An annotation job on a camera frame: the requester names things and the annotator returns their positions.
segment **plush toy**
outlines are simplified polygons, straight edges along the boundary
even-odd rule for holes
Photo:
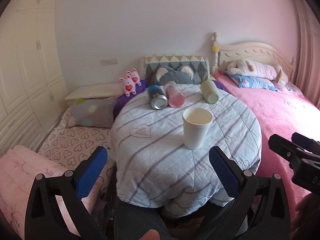
[[[169,81],[177,84],[194,84],[194,73],[189,66],[181,66],[174,70],[166,65],[157,68],[152,84],[162,86]]]
[[[127,97],[130,96],[132,93],[133,95],[136,95],[136,84],[133,82],[130,75],[127,75],[127,78],[119,78],[120,81],[124,82],[124,85],[122,86],[122,93],[124,93]]]
[[[141,82],[140,82],[140,76],[137,72],[137,70],[135,68],[132,69],[132,72],[127,71],[127,74],[129,74],[133,80],[133,82],[138,85],[141,86]]]
[[[282,70],[280,65],[266,65],[252,60],[236,60],[227,66],[229,75],[240,75],[247,77],[266,78],[275,80],[283,85],[287,84],[288,76]]]

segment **power socket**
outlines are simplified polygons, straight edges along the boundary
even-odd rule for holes
[[[110,66],[110,65],[117,65],[118,60],[116,58],[109,58],[109,59],[102,59],[100,60],[101,66]]]

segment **wall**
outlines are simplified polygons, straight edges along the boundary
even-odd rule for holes
[[[260,41],[298,54],[293,0],[56,0],[56,39],[69,92],[116,82],[144,55],[211,57],[211,36]],[[100,66],[101,59],[118,65]]]

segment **white cup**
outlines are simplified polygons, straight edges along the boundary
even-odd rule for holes
[[[192,107],[185,110],[182,114],[184,145],[191,149],[199,149],[212,124],[212,114],[198,107]]]

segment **cup rim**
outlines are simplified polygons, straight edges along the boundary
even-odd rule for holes
[[[204,123],[204,124],[197,124],[197,123],[192,123],[192,122],[188,121],[188,120],[185,118],[185,113],[186,113],[187,111],[194,110],[194,109],[201,109],[201,110],[204,110],[204,111],[208,112],[208,113],[210,114],[210,116],[211,116],[210,122],[207,122],[207,123]],[[190,123],[190,124],[192,124],[192,125],[194,125],[194,126],[204,127],[204,126],[210,125],[210,124],[213,122],[213,114],[211,114],[207,109],[204,109],[204,108],[201,108],[201,107],[190,107],[190,108],[188,108],[188,109],[186,109],[186,110],[183,111],[183,113],[182,113],[182,119],[183,119],[184,121],[186,121],[187,123]]]

